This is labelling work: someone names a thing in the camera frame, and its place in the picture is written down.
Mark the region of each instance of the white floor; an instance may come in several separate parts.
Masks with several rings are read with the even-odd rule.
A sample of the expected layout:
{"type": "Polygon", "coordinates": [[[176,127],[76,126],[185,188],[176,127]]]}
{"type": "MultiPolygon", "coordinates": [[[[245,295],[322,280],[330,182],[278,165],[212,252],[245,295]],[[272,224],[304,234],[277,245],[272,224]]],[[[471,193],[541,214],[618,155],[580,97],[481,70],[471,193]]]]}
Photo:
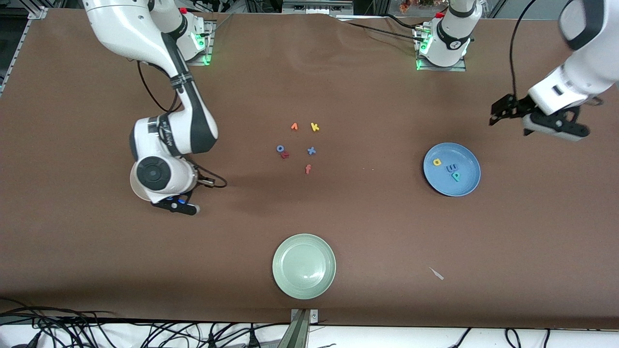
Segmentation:
{"type": "MultiPolygon", "coordinates": [[[[186,326],[179,324],[178,329],[186,326]]],[[[215,327],[215,332],[222,328],[223,324],[215,327]]],[[[248,324],[238,324],[230,328],[226,334],[249,327],[248,324]]],[[[148,326],[133,326],[130,324],[105,324],[105,332],[117,348],[139,348],[149,334],[148,326]]],[[[263,342],[262,348],[271,348],[274,342],[281,339],[286,331],[286,326],[272,326],[256,331],[256,337],[263,342]]],[[[189,332],[198,337],[200,334],[206,339],[210,324],[200,324],[199,329],[195,326],[189,332]]],[[[17,344],[26,344],[37,333],[30,325],[5,325],[0,326],[0,348],[11,348],[17,344]]],[[[111,345],[93,328],[95,338],[101,348],[111,348],[111,345]]],[[[358,326],[315,326],[309,334],[308,348],[320,348],[332,345],[334,348],[363,348],[363,347],[389,347],[389,348],[450,348],[460,338],[465,329],[462,328],[387,328],[387,327],[358,327],[358,326]]],[[[545,330],[542,329],[518,329],[522,348],[542,348],[545,330]]],[[[172,333],[159,335],[148,346],[158,347],[159,344],[172,333]]],[[[58,331],[66,344],[70,341],[66,333],[58,331]]],[[[225,348],[240,348],[247,344],[249,335],[245,335],[229,343],[225,348]]],[[[196,340],[175,339],[165,344],[166,348],[195,348],[196,340]]],[[[461,348],[510,348],[503,329],[473,329],[464,339],[461,348]]],[[[619,348],[619,332],[616,331],[575,331],[553,330],[548,341],[548,348],[619,348]]],[[[53,348],[49,337],[42,336],[38,348],[53,348]]]]}

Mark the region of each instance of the blue plate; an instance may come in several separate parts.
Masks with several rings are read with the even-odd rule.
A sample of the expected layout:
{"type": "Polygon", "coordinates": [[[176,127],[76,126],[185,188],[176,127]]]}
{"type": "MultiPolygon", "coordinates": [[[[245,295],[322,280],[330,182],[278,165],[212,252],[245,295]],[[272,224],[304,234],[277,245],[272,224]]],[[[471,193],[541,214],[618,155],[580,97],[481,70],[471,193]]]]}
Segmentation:
{"type": "Polygon", "coordinates": [[[475,155],[453,142],[438,144],[428,151],[423,159],[423,173],[435,190],[452,197],[471,193],[482,178],[475,155]]]}

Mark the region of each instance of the black cable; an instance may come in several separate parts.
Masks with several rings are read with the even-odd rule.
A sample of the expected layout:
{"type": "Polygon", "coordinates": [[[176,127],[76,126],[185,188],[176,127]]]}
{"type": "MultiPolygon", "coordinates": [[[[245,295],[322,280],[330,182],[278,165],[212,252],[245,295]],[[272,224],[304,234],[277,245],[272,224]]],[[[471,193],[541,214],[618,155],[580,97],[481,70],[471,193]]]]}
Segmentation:
{"type": "Polygon", "coordinates": [[[401,26],[403,26],[405,28],[409,28],[409,29],[414,29],[415,26],[418,25],[418,24],[415,24],[415,25],[406,24],[403,21],[401,21],[400,19],[398,19],[396,16],[394,16],[392,14],[388,14],[388,13],[383,13],[383,14],[380,14],[379,16],[381,16],[381,17],[389,17],[392,20],[395,20],[396,23],[398,23],[399,25],[401,25],[401,26]]]}
{"type": "Polygon", "coordinates": [[[516,32],[518,31],[518,27],[520,26],[520,22],[524,17],[524,14],[527,13],[531,5],[537,0],[531,0],[528,5],[524,8],[520,17],[516,21],[516,25],[514,26],[514,32],[511,34],[511,40],[509,41],[509,70],[511,71],[511,87],[514,92],[514,99],[518,100],[518,96],[516,95],[516,73],[514,72],[514,39],[516,38],[516,32]]]}
{"type": "Polygon", "coordinates": [[[37,332],[37,334],[30,340],[30,342],[28,342],[26,348],[37,348],[38,340],[39,338],[41,338],[41,332],[42,331],[37,332]]]}
{"type": "Polygon", "coordinates": [[[196,325],[196,330],[197,330],[197,345],[196,348],[198,348],[200,346],[200,341],[202,340],[202,331],[200,330],[200,326],[196,325]]]}
{"type": "Polygon", "coordinates": [[[451,346],[451,348],[459,348],[460,345],[462,344],[462,342],[464,341],[464,338],[466,337],[466,335],[469,334],[471,329],[472,328],[467,328],[466,331],[464,331],[464,334],[462,334],[462,336],[460,336],[460,339],[458,340],[458,343],[456,343],[453,346],[451,346]]]}
{"type": "MultiPolygon", "coordinates": [[[[179,336],[179,335],[180,335],[180,333],[181,333],[182,331],[187,330],[187,329],[189,329],[191,326],[194,326],[194,325],[197,325],[197,323],[191,323],[191,324],[189,324],[189,325],[185,326],[184,328],[182,328],[182,329],[178,330],[178,332],[176,332],[176,333],[172,334],[170,337],[168,337],[168,339],[166,339],[165,341],[161,342],[161,343],[159,344],[159,347],[163,347],[166,343],[168,343],[168,342],[170,342],[170,341],[174,340],[174,337],[179,336]]],[[[189,346],[189,339],[188,339],[187,337],[183,337],[183,336],[181,336],[181,337],[177,337],[177,338],[184,338],[184,339],[186,339],[186,340],[187,340],[187,346],[189,346]]]]}
{"type": "Polygon", "coordinates": [[[5,311],[4,313],[0,313],[0,317],[2,317],[2,316],[21,316],[21,317],[25,317],[25,318],[33,318],[33,323],[32,323],[33,328],[34,328],[34,324],[35,324],[34,319],[35,318],[39,319],[39,323],[38,323],[39,329],[41,330],[41,332],[43,332],[44,334],[46,334],[47,336],[52,338],[52,341],[54,342],[53,343],[54,344],[54,348],[56,347],[56,341],[58,341],[58,343],[60,343],[63,347],[66,347],[66,345],[62,341],[60,341],[51,332],[51,327],[49,327],[49,322],[52,322],[53,324],[55,324],[56,326],[60,327],[61,329],[63,329],[65,332],[67,332],[69,334],[69,337],[71,338],[71,345],[72,346],[77,345],[80,348],[84,348],[84,345],[83,345],[81,339],[79,338],[79,336],[76,337],[75,334],[72,333],[71,330],[69,330],[69,328],[66,325],[62,324],[60,321],[52,320],[48,316],[45,316],[45,315],[37,313],[37,310],[39,310],[39,311],[40,310],[54,310],[54,311],[60,311],[60,312],[65,312],[65,313],[66,312],[69,312],[69,313],[73,312],[73,313],[78,313],[78,314],[80,314],[81,312],[72,311],[72,310],[68,310],[68,309],[65,309],[65,308],[31,307],[31,306],[26,305],[23,302],[14,300],[12,298],[7,298],[7,297],[0,297],[0,300],[4,300],[4,301],[7,301],[7,302],[12,302],[12,303],[15,303],[15,304],[21,306],[21,308],[16,308],[16,309],[13,309],[13,310],[5,311]],[[25,311],[29,311],[30,314],[29,313],[19,313],[19,312],[24,311],[24,310],[25,311]],[[44,322],[47,325],[47,329],[49,330],[49,332],[45,331],[45,327],[43,327],[41,325],[41,321],[44,322]]]}
{"type": "MultiPolygon", "coordinates": [[[[213,334],[213,329],[215,328],[216,323],[212,323],[209,330],[209,338],[206,341],[202,341],[201,338],[198,339],[198,345],[196,348],[202,348],[207,344],[211,346],[211,344],[215,344],[215,334],[213,334]]],[[[198,335],[200,335],[200,327],[198,326],[198,335]]]]}
{"type": "Polygon", "coordinates": [[[262,326],[258,326],[257,328],[253,328],[253,329],[251,329],[251,328],[244,328],[244,329],[240,329],[240,330],[238,330],[238,331],[237,331],[237,332],[235,332],[235,333],[231,333],[231,334],[229,334],[229,335],[227,335],[227,336],[225,336],[225,337],[221,337],[221,338],[220,338],[220,341],[222,341],[222,340],[224,340],[224,339],[228,339],[228,338],[230,338],[230,337],[232,337],[232,336],[236,335],[235,337],[233,337],[232,339],[230,339],[229,341],[227,341],[227,342],[226,342],[226,343],[224,343],[223,345],[219,346],[219,348],[224,348],[225,346],[227,346],[228,344],[230,344],[230,343],[231,343],[232,341],[234,341],[235,339],[237,339],[237,338],[239,338],[239,337],[241,337],[241,336],[243,336],[243,335],[245,335],[245,334],[248,334],[250,331],[255,331],[255,330],[258,330],[258,329],[262,329],[262,328],[268,328],[269,326],[275,326],[275,325],[290,325],[290,323],[272,323],[272,324],[265,324],[265,325],[262,325],[262,326]]]}
{"type": "Polygon", "coordinates": [[[101,331],[101,333],[103,334],[103,337],[105,337],[105,339],[108,341],[108,343],[110,343],[112,348],[117,348],[114,345],[114,343],[111,341],[111,339],[108,337],[107,333],[105,333],[105,330],[103,330],[103,325],[99,323],[99,318],[97,317],[97,314],[96,313],[92,313],[92,316],[95,318],[95,325],[99,328],[99,331],[101,331]]]}
{"type": "MultiPolygon", "coordinates": [[[[19,304],[19,305],[21,305],[21,306],[22,306],[22,307],[20,307],[20,308],[15,308],[15,309],[13,309],[13,310],[8,310],[8,311],[4,312],[3,314],[19,313],[19,312],[21,312],[21,311],[27,310],[27,311],[30,311],[30,312],[31,312],[31,313],[33,313],[33,314],[36,314],[36,315],[42,316],[42,317],[44,317],[44,318],[47,318],[47,316],[43,316],[43,315],[40,315],[40,314],[38,314],[38,313],[37,313],[37,311],[45,311],[45,310],[46,310],[46,311],[59,311],[59,312],[61,312],[61,313],[70,313],[70,314],[77,315],[77,316],[78,316],[78,317],[79,317],[79,318],[80,318],[80,319],[84,322],[85,326],[84,326],[84,327],[81,327],[81,326],[80,326],[80,324],[73,324],[74,326],[77,326],[78,328],[81,328],[81,330],[82,330],[82,332],[81,332],[81,333],[78,333],[78,332],[77,332],[77,330],[75,329],[75,327],[73,327],[73,329],[74,329],[74,334],[76,335],[76,337],[79,337],[82,333],[84,333],[84,337],[85,337],[85,338],[86,338],[86,340],[88,341],[88,344],[89,344],[90,346],[94,347],[94,348],[97,348],[97,347],[98,347],[97,342],[96,342],[96,340],[95,340],[95,338],[94,338],[94,333],[92,332],[92,329],[90,329],[89,323],[88,323],[88,321],[85,319],[85,318],[87,318],[87,317],[84,315],[84,313],[91,314],[91,315],[93,315],[93,316],[96,318],[96,316],[97,316],[97,314],[96,314],[96,313],[97,313],[97,312],[103,312],[103,311],[74,311],[74,310],[70,310],[70,309],[67,309],[67,308],[56,308],[56,307],[45,307],[45,306],[35,306],[35,307],[33,307],[33,306],[27,306],[27,305],[25,305],[25,304],[24,304],[24,303],[22,303],[22,302],[19,302],[19,301],[16,301],[16,300],[12,300],[12,299],[10,299],[10,298],[0,297],[0,299],[2,299],[2,300],[6,300],[6,301],[9,301],[9,302],[13,302],[13,303],[16,303],[16,304],[19,304]],[[89,330],[89,332],[90,332],[90,337],[88,336],[88,334],[86,334],[86,333],[85,333],[85,327],[88,327],[88,330],[89,330]]],[[[109,340],[109,338],[107,337],[107,335],[105,334],[105,332],[104,332],[102,329],[101,329],[101,331],[102,331],[103,335],[104,335],[104,336],[106,336],[106,338],[108,339],[108,342],[110,342],[110,344],[112,345],[112,347],[116,348],[116,347],[114,346],[114,344],[113,344],[113,343],[109,340]]]]}
{"type": "Polygon", "coordinates": [[[203,166],[201,166],[201,165],[199,165],[198,163],[196,163],[196,161],[194,161],[193,159],[190,159],[190,158],[189,158],[189,157],[187,157],[187,156],[181,156],[181,157],[182,157],[182,158],[184,158],[187,162],[189,162],[189,163],[193,164],[195,167],[197,167],[197,168],[199,168],[200,170],[202,170],[203,172],[206,172],[206,173],[208,173],[208,174],[210,174],[210,175],[212,175],[212,176],[216,177],[217,179],[219,179],[219,180],[221,180],[221,181],[223,182],[223,185],[214,185],[214,186],[213,186],[214,188],[224,188],[224,187],[228,186],[228,180],[226,180],[224,177],[222,177],[222,176],[220,176],[220,175],[217,175],[217,174],[213,173],[212,171],[210,171],[210,170],[208,170],[208,169],[204,168],[203,166]]]}
{"type": "Polygon", "coordinates": [[[181,104],[179,104],[174,110],[172,110],[172,108],[174,108],[174,104],[176,104],[176,101],[178,100],[178,94],[176,94],[176,92],[174,92],[174,101],[172,101],[172,106],[169,109],[166,109],[163,106],[161,106],[161,104],[159,104],[159,102],[157,101],[157,99],[155,98],[153,93],[150,91],[149,86],[146,84],[146,80],[144,80],[144,75],[142,73],[142,66],[141,66],[141,62],[140,61],[137,61],[137,71],[140,73],[140,79],[142,80],[142,84],[144,85],[144,88],[146,89],[146,92],[148,92],[148,94],[150,95],[150,98],[153,100],[153,102],[155,102],[155,104],[157,104],[159,109],[161,109],[161,110],[163,110],[165,112],[174,112],[174,111],[178,110],[178,108],[181,107],[181,104]]]}
{"type": "Polygon", "coordinates": [[[149,333],[148,336],[146,336],[146,338],[144,339],[144,342],[142,343],[142,345],[140,346],[141,348],[147,348],[149,346],[149,344],[159,335],[161,335],[164,330],[162,328],[164,328],[166,325],[167,329],[170,329],[172,326],[176,325],[176,323],[168,323],[168,324],[163,324],[161,326],[157,326],[157,325],[152,325],[152,327],[156,328],[155,331],[152,331],[151,333],[149,333]]]}
{"type": "MultiPolygon", "coordinates": [[[[71,326],[67,326],[70,329],[73,329],[73,332],[75,333],[76,337],[80,337],[82,334],[84,335],[84,337],[86,338],[86,341],[88,341],[88,345],[94,348],[98,348],[99,345],[95,342],[93,342],[92,340],[90,340],[90,337],[88,337],[88,334],[86,333],[85,327],[84,326],[80,326],[80,324],[73,324],[71,326]]],[[[88,330],[90,331],[90,335],[93,337],[94,340],[94,334],[92,333],[92,329],[90,329],[90,326],[88,326],[88,330]]]]}
{"type": "Polygon", "coordinates": [[[515,329],[505,329],[505,339],[507,340],[507,343],[509,343],[509,345],[511,346],[511,348],[522,348],[522,345],[520,344],[520,336],[518,336],[518,333],[516,332],[515,329]],[[509,339],[509,332],[512,331],[514,333],[514,335],[516,335],[516,342],[518,343],[518,346],[514,346],[514,344],[511,342],[511,340],[509,339]]]}
{"type": "Polygon", "coordinates": [[[546,329],[546,338],[543,340],[543,348],[548,346],[548,339],[550,338],[550,329],[546,329]]]}
{"type": "Polygon", "coordinates": [[[217,331],[217,333],[215,333],[215,340],[220,339],[220,337],[222,337],[223,333],[226,332],[228,329],[230,329],[234,325],[236,325],[236,323],[230,323],[230,324],[226,325],[226,327],[224,327],[223,329],[217,331]]]}
{"type": "MultiPolygon", "coordinates": [[[[203,344],[208,344],[208,343],[209,343],[208,341],[203,341],[202,339],[196,339],[193,335],[190,335],[190,334],[184,334],[184,333],[179,333],[178,331],[174,331],[174,330],[172,330],[172,329],[169,329],[169,328],[164,327],[164,326],[165,326],[165,324],[170,324],[169,322],[165,323],[165,324],[164,324],[164,325],[162,325],[162,326],[156,326],[156,325],[155,325],[155,324],[153,324],[153,323],[148,323],[148,324],[137,324],[137,323],[132,323],[132,322],[130,322],[130,321],[126,321],[126,320],[121,320],[121,321],[122,321],[123,323],[130,324],[130,325],[134,325],[134,326],[150,326],[150,327],[151,327],[151,329],[152,329],[153,327],[155,327],[155,328],[161,329],[162,331],[167,331],[167,332],[170,332],[170,333],[177,333],[179,336],[184,336],[184,337],[189,337],[189,338],[191,338],[191,339],[195,339],[195,340],[197,340],[197,341],[199,341],[200,343],[203,343],[203,344]]],[[[172,325],[174,325],[174,324],[179,324],[179,323],[182,323],[182,322],[175,321],[174,323],[172,323],[172,325]]]]}
{"type": "Polygon", "coordinates": [[[254,323],[251,323],[250,327],[251,331],[249,332],[249,343],[247,344],[248,348],[262,348],[260,345],[260,341],[256,337],[256,330],[254,330],[254,323]]]}
{"type": "Polygon", "coordinates": [[[365,28],[365,29],[370,29],[370,30],[374,30],[376,32],[380,32],[380,33],[385,33],[385,34],[390,34],[390,35],[394,35],[397,37],[403,37],[403,38],[409,38],[411,40],[415,40],[415,41],[423,41],[422,38],[419,37],[411,37],[408,35],[403,35],[403,34],[399,34],[399,33],[394,33],[394,32],[388,32],[387,30],[383,30],[383,29],[378,29],[378,28],[373,28],[373,27],[368,27],[367,25],[362,25],[362,24],[357,24],[357,23],[350,23],[350,22],[346,22],[350,25],[354,25],[356,27],[360,27],[360,28],[365,28]]]}

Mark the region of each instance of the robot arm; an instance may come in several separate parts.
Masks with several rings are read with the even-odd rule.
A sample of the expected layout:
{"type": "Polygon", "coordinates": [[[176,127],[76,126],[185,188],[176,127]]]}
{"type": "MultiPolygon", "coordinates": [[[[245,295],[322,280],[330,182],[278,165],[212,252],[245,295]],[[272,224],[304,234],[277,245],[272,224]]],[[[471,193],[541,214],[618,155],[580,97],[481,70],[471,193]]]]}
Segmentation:
{"type": "Polygon", "coordinates": [[[129,140],[136,160],[131,171],[134,192],[158,203],[191,191],[198,180],[197,170],[181,155],[207,152],[218,131],[176,40],[157,27],[146,0],[85,0],[84,7],[103,46],[160,68],[184,106],[181,111],[136,122],[129,140]]]}
{"type": "Polygon", "coordinates": [[[185,9],[179,11],[174,0],[149,0],[148,7],[157,28],[176,40],[185,61],[190,61],[206,49],[203,18],[196,17],[185,9]]]}
{"type": "Polygon", "coordinates": [[[589,128],[577,123],[580,105],[619,80],[619,1],[570,0],[559,26],[572,55],[527,97],[516,101],[506,95],[493,104],[490,126],[522,118],[525,136],[540,131],[578,141],[589,135],[589,128]]]}
{"type": "Polygon", "coordinates": [[[431,38],[420,50],[430,63],[449,67],[460,60],[470,43],[470,36],[482,16],[478,0],[452,0],[443,18],[434,18],[430,27],[431,38]]]}

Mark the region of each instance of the wire bundle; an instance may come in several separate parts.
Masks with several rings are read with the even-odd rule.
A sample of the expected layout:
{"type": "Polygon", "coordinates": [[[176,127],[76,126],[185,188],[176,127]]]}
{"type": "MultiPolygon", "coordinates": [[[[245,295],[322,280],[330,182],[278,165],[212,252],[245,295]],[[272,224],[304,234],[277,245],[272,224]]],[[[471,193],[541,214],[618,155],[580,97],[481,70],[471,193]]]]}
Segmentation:
{"type": "Polygon", "coordinates": [[[111,347],[119,348],[110,339],[109,335],[104,330],[106,323],[125,323],[134,326],[150,326],[150,330],[140,348],[153,348],[153,342],[161,338],[164,334],[171,334],[165,340],[157,345],[159,348],[164,348],[169,342],[183,339],[187,343],[187,348],[224,348],[234,340],[244,336],[245,334],[253,335],[253,333],[262,328],[275,325],[288,325],[288,323],[273,323],[255,326],[252,324],[248,328],[241,328],[226,334],[226,332],[237,323],[231,323],[224,326],[222,329],[214,332],[215,325],[218,323],[210,323],[210,331],[208,337],[202,337],[200,324],[208,324],[205,321],[161,321],[158,323],[144,323],[138,320],[125,320],[121,318],[101,318],[101,314],[114,315],[110,311],[75,311],[67,308],[56,307],[41,307],[28,306],[20,301],[10,298],[0,297],[0,300],[14,303],[18,307],[0,313],[0,318],[16,318],[16,320],[0,323],[2,325],[19,324],[30,322],[33,329],[38,329],[39,332],[28,345],[29,348],[36,348],[38,338],[42,335],[48,336],[53,342],[54,348],[99,348],[111,347]],[[59,316],[46,315],[43,312],[60,313],[59,316]],[[189,330],[195,327],[196,334],[190,334],[189,330]],[[96,330],[105,338],[102,346],[95,338],[96,330]],[[59,336],[68,336],[70,342],[62,340],[59,336]]]}

